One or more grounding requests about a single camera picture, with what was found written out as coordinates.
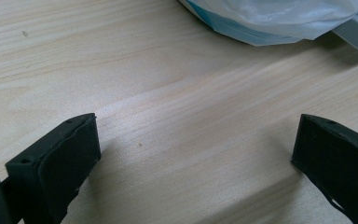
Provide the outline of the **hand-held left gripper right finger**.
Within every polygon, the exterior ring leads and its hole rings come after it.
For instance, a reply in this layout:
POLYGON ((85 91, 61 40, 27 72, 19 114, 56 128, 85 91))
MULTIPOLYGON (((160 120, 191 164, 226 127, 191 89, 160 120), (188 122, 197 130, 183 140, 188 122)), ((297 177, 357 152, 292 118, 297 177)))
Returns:
POLYGON ((358 133, 333 120, 300 117, 291 163, 358 224, 358 133))

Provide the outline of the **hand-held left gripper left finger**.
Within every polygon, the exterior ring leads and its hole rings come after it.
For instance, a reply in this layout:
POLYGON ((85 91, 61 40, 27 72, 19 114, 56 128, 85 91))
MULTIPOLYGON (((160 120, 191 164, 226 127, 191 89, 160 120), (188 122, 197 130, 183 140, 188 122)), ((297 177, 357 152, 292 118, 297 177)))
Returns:
POLYGON ((93 113, 61 123, 6 163, 12 220, 60 224, 100 159, 93 113))

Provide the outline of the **blue pedal bin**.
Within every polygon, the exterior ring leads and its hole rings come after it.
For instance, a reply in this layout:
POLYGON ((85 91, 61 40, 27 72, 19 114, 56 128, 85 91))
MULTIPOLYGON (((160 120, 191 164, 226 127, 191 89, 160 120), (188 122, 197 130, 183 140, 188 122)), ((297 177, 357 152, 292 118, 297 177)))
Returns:
POLYGON ((232 19, 224 18, 217 15, 216 13, 196 6, 194 3, 191 3, 190 0, 179 1, 193 15, 195 15, 217 33, 250 44, 252 46, 261 47, 292 44, 299 41, 299 38, 295 37, 274 35, 252 30, 232 19))

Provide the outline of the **translucent white plastic bag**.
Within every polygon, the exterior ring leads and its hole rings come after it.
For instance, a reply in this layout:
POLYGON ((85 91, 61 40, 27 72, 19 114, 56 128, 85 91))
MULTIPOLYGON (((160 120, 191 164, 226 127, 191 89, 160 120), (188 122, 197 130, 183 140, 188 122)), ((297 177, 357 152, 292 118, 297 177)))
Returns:
POLYGON ((257 32, 315 39, 352 19, 358 0, 185 0, 201 14, 212 13, 257 32))

